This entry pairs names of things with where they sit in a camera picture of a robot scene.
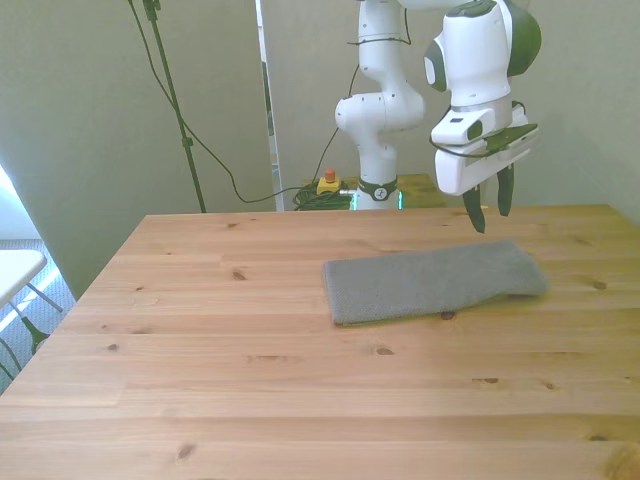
green cable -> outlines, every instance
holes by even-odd
[[[18,371],[21,372],[22,371],[22,367],[20,366],[20,362],[18,361],[18,357],[16,357],[16,354],[13,353],[13,350],[11,349],[9,344],[7,342],[5,342],[4,339],[0,338],[0,345],[2,345],[7,350],[7,352],[9,352],[9,356],[11,357],[11,360],[13,360],[13,363],[15,363],[16,368],[18,369]]]

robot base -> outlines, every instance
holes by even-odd
[[[368,193],[358,189],[351,200],[351,210],[402,210],[403,197],[402,192],[396,190],[387,200],[377,202]]]

red button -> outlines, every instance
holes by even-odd
[[[333,168],[327,168],[324,171],[324,178],[328,183],[333,183],[336,181],[336,171]]]

robot logo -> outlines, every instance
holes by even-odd
[[[378,200],[384,200],[385,198],[387,198],[387,189],[386,188],[378,188],[373,193],[373,196],[376,197],[376,199],[378,199]]]

metal pole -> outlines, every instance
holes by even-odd
[[[195,187],[196,195],[198,196],[200,211],[202,213],[207,213],[207,208],[204,204],[204,198],[202,197],[202,190],[200,188],[200,180],[198,180],[198,172],[196,171],[196,165],[193,161],[193,153],[191,152],[193,139],[187,136],[187,132],[184,128],[184,120],[182,119],[182,113],[180,113],[180,106],[178,105],[178,97],[176,95],[175,88],[173,87],[173,80],[171,79],[171,72],[169,71],[169,63],[167,62],[164,45],[162,44],[162,38],[160,37],[160,31],[158,30],[158,15],[156,14],[156,10],[160,9],[160,2],[159,0],[143,0],[143,2],[145,12],[147,13],[147,18],[151,22],[153,34],[156,38],[156,44],[158,45],[158,52],[160,53],[160,59],[162,60],[164,74],[167,77],[167,86],[169,87],[169,93],[171,94],[171,103],[173,103],[173,109],[175,110],[176,116],[178,117],[178,126],[180,127],[180,134],[182,135],[182,146],[187,153],[189,170],[191,170],[193,186]]]

